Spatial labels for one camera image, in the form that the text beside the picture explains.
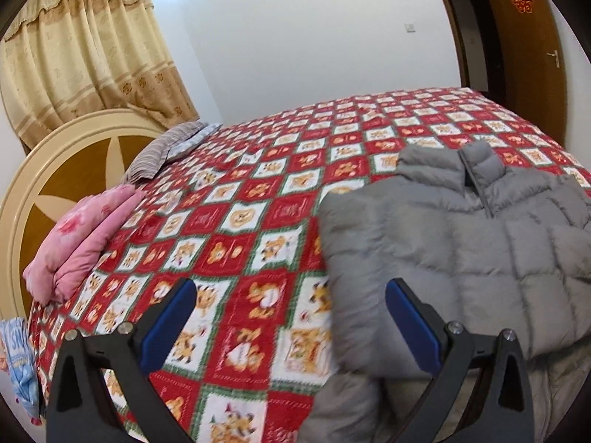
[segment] wooden headboard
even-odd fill
[[[55,222],[84,196],[119,184],[164,130],[132,110],[103,110],[60,127],[28,155],[0,207],[0,318],[28,316],[21,275]]]

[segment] red checkered blanket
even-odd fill
[[[472,90],[352,97],[229,127],[146,185],[147,198],[63,306],[33,309],[44,394],[65,331],[136,321],[179,277],[193,315],[150,380],[203,442],[289,442],[335,366],[315,213],[326,193],[392,175],[407,144],[487,140],[509,165],[589,173],[551,138]],[[126,428],[142,438],[112,372]]]

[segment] bolt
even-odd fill
[[[450,321],[447,324],[447,329],[450,333],[459,335],[464,331],[464,325],[462,325],[459,321]]]
[[[64,335],[64,338],[67,341],[74,341],[77,336],[78,336],[78,331],[76,331],[76,330],[68,330],[68,331],[66,331],[66,334]]]
[[[511,330],[510,328],[506,328],[506,330],[503,330],[503,338],[506,339],[507,341],[515,341],[517,339],[517,335],[515,334],[515,331]]]
[[[129,335],[132,331],[134,331],[134,324],[129,321],[123,321],[123,323],[117,327],[117,332],[122,335]]]

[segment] striped pillow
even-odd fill
[[[177,143],[185,141],[206,127],[201,121],[188,121],[160,135],[135,157],[125,172],[123,183],[137,183],[153,179],[166,161],[168,151]]]

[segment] beige curtain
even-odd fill
[[[0,87],[29,148],[102,109],[127,107],[167,128],[198,117],[151,0],[29,0],[0,42]]]

